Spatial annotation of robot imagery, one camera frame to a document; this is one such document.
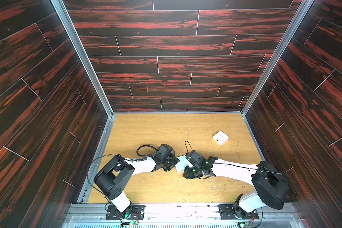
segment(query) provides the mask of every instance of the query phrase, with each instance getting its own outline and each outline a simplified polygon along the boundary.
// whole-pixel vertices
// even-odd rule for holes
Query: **dark wood panel wall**
[[[0,227],[62,225],[106,119],[50,1],[0,1]]]
[[[64,0],[115,112],[241,111],[300,1]]]
[[[342,227],[342,0],[314,1],[246,117],[306,224]]]

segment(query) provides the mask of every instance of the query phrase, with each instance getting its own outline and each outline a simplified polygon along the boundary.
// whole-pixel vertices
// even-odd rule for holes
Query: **small white box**
[[[222,145],[223,143],[225,143],[229,139],[229,137],[228,137],[228,135],[224,134],[223,131],[219,131],[217,134],[215,134],[213,136],[213,139],[217,143],[219,143],[219,145]]]

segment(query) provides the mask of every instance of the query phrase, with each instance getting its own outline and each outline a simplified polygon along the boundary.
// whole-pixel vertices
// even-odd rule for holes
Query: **enclosure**
[[[267,161],[291,199],[224,220],[253,185],[144,172],[139,228],[342,227],[342,0],[0,1],[0,227],[126,226],[101,156],[162,144]]]

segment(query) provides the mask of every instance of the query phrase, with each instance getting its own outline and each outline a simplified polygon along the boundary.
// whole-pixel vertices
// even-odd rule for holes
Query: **aluminum frame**
[[[117,115],[129,115],[129,114],[241,114],[241,112],[233,111],[233,112],[114,112]]]
[[[94,158],[92,159],[92,161],[94,159],[104,155],[105,147],[106,147],[106,144],[108,143],[110,132],[111,132],[113,125],[114,125],[115,117],[116,117],[116,115],[113,115],[112,117],[108,117],[108,120],[106,121],[106,124],[104,127],[103,134],[101,135],[99,145],[95,151]],[[99,170],[100,163],[101,163],[101,159],[98,159],[97,162],[92,163],[90,165],[90,168],[87,171],[89,177],[94,177],[96,175],[97,171]],[[92,178],[89,178],[89,181],[91,182],[91,184],[94,182],[94,180]],[[79,197],[77,198],[77,201],[76,201],[77,203],[83,202],[83,198],[84,198],[86,189],[89,187],[90,187],[90,185],[87,182],[87,179],[85,179],[85,181],[82,185]]]
[[[253,142],[255,143],[255,146],[256,146],[256,148],[257,148],[257,151],[258,151],[259,154],[260,154],[261,160],[265,162],[266,159],[265,159],[265,157],[264,157],[264,155],[263,155],[263,153],[262,153],[262,150],[261,150],[259,144],[257,143],[257,140],[256,140],[256,138],[255,138],[255,135],[253,134],[253,132],[252,132],[252,130],[251,130],[251,126],[248,124],[247,118],[246,118],[245,116],[242,116],[242,117],[243,117],[244,122],[246,123],[246,126],[247,126],[247,128],[248,128],[249,134],[251,135],[252,140],[253,140]]]
[[[219,204],[231,203],[142,203],[145,205],[144,220],[139,225],[178,225],[178,224],[235,224],[241,221],[230,219],[222,220],[219,215]],[[85,203],[85,204],[71,204],[64,227],[71,226],[76,223],[90,223],[100,222],[103,225],[119,225],[119,221],[105,220],[105,203]],[[259,220],[261,220],[261,208],[257,209],[259,213]],[[270,207],[263,207],[264,222],[292,222],[301,221],[292,203],[285,203],[282,210],[276,210]]]
[[[246,105],[242,109],[242,116],[245,117],[249,108],[252,106],[253,102],[257,98],[257,95],[260,93],[262,87],[264,86],[265,82],[267,81],[268,77],[270,76],[271,72],[273,71],[275,65],[277,64],[278,60],[280,59],[281,55],[283,54],[285,48],[289,44],[292,36],[298,29],[301,21],[305,17],[306,13],[308,12],[310,6],[314,0],[303,0],[300,4],[299,8],[297,9],[296,13],[292,17],[292,20],[285,30],[285,33],[283,34],[283,37],[281,38],[281,41],[279,42],[278,46],[276,47],[274,53],[272,54],[272,57],[270,61],[268,62],[266,68],[261,74],[261,77],[259,81],[257,82],[255,88],[252,91],[252,94],[250,95],[249,99],[247,100]]]
[[[108,115],[108,117],[111,117],[114,113],[112,107],[110,106],[109,101],[106,98],[104,89],[101,87],[100,81],[96,76],[95,70],[90,62],[89,57],[86,54],[85,48],[81,43],[80,37],[77,34],[77,31],[72,23],[66,7],[64,6],[63,1],[51,0],[51,3],[55,8],[59,19],[61,20],[64,30],[67,32],[68,37],[70,38],[71,43],[73,44],[76,53],[78,54],[80,61],[82,62],[82,65],[84,66],[87,75],[89,76],[91,83],[93,84],[95,91],[100,98],[102,105],[104,106],[106,114]]]

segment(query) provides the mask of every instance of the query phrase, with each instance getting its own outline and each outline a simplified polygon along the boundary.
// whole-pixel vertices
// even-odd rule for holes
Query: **metal vent grille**
[[[78,224],[75,228],[119,228],[120,225]],[[238,228],[236,223],[228,225],[138,225],[136,228]]]

